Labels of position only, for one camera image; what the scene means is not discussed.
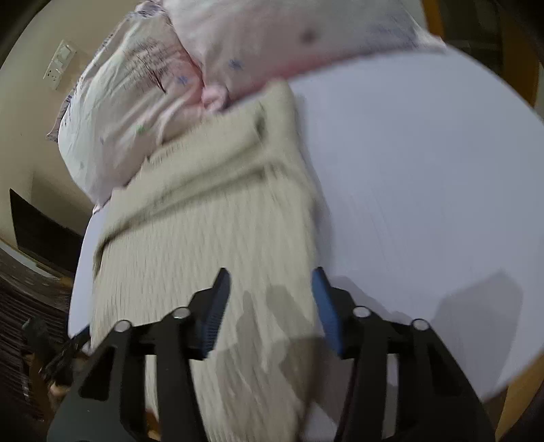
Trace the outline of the beige cable-knit sweater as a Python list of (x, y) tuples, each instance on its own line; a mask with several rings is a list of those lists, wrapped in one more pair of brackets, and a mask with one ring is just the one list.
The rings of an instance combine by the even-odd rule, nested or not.
[(160, 148), (103, 209), (92, 344), (119, 320), (161, 320), (226, 269), (217, 343), (192, 364), (207, 436), (295, 440), (317, 367), (317, 197), (283, 81)]

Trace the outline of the pink floral pillow left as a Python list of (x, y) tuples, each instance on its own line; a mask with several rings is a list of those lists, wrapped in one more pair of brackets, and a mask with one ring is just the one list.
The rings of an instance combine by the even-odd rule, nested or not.
[(104, 40), (47, 138), (92, 204), (108, 202), (163, 143), (220, 109), (156, 1), (144, 1)]

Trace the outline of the pink floral pillow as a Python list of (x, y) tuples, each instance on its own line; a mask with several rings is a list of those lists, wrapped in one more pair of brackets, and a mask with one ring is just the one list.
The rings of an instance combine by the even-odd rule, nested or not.
[(104, 40), (47, 138), (92, 204), (108, 202), (163, 143), (220, 109), (156, 1), (144, 1)]
[(230, 99), (352, 56), (443, 49), (399, 1), (164, 1), (206, 87)]

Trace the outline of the pink floral pillow right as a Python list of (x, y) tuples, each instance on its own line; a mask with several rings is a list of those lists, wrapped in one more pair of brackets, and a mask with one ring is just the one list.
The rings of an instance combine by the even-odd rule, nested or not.
[(443, 49), (399, 1), (164, 1), (206, 87), (230, 99), (352, 56)]

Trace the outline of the white wall socket plate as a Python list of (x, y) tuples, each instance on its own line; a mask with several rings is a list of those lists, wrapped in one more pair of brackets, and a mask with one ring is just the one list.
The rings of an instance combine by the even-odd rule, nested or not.
[(63, 39), (59, 43), (42, 77), (42, 80), (49, 89), (57, 89), (66, 69), (71, 64), (77, 52), (75, 46), (66, 40)]

